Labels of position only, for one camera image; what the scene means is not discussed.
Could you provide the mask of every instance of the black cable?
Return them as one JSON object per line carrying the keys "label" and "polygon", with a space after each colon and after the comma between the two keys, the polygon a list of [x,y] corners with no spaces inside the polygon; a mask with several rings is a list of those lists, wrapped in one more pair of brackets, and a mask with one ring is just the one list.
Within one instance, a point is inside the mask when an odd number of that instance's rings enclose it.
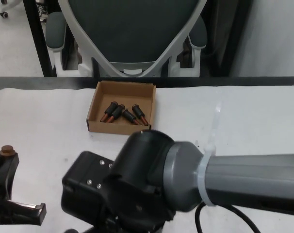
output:
{"label": "black cable", "polygon": [[[200,222],[200,213],[204,206],[205,206],[205,203],[201,202],[200,205],[196,208],[195,221],[196,221],[196,230],[198,233],[203,233],[201,228],[201,222]],[[254,233],[261,233],[259,229],[256,227],[256,225],[252,222],[252,220],[250,220],[250,218],[247,217],[242,211],[238,210],[232,205],[221,206],[221,207],[227,210],[230,210],[231,212],[239,216],[241,219],[243,219],[244,222],[252,229]]]}

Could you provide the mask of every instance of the chair wheel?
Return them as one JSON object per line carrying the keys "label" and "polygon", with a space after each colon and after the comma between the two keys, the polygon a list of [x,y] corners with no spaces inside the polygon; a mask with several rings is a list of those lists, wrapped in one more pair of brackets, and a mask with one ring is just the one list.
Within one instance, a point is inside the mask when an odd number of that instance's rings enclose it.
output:
{"label": "chair wheel", "polygon": [[8,13],[7,12],[2,12],[0,13],[0,16],[3,18],[8,18]]}

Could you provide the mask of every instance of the gray chair backrest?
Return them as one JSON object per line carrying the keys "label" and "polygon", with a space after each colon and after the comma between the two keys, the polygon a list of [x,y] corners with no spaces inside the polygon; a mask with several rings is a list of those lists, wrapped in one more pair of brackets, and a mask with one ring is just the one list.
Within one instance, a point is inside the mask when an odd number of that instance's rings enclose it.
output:
{"label": "gray chair backrest", "polygon": [[198,0],[68,0],[80,26],[109,62],[156,61]]}

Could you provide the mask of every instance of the open cardboard box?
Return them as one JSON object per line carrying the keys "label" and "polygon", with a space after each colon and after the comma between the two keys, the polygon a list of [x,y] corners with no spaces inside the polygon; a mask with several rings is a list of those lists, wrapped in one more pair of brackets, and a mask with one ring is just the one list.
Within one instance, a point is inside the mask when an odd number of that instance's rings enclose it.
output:
{"label": "open cardboard box", "polygon": [[[156,87],[147,83],[128,82],[99,82],[87,117],[87,126],[90,132],[115,133],[130,135],[134,132],[151,129],[155,110]],[[113,123],[100,122],[104,112],[111,102],[123,104],[131,113],[132,106],[138,104],[145,114],[148,126],[133,125],[122,116]]]}

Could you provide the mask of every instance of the white zip tie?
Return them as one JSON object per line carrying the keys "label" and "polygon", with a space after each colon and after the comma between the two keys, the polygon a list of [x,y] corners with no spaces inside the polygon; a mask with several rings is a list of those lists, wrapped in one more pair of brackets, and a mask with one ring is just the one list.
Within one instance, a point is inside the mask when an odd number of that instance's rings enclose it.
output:
{"label": "white zip tie", "polygon": [[209,195],[207,194],[207,191],[206,191],[205,173],[206,173],[206,168],[208,166],[208,163],[210,161],[211,156],[216,155],[215,138],[216,138],[216,131],[217,131],[218,125],[219,125],[221,105],[222,105],[222,102],[219,102],[219,104],[216,106],[214,119],[212,122],[212,129],[211,129],[210,138],[209,138],[209,141],[208,141],[206,147],[204,148],[205,152],[204,152],[203,158],[201,159],[200,164],[197,168],[197,186],[198,186],[202,201],[207,206],[215,206],[211,202]]}

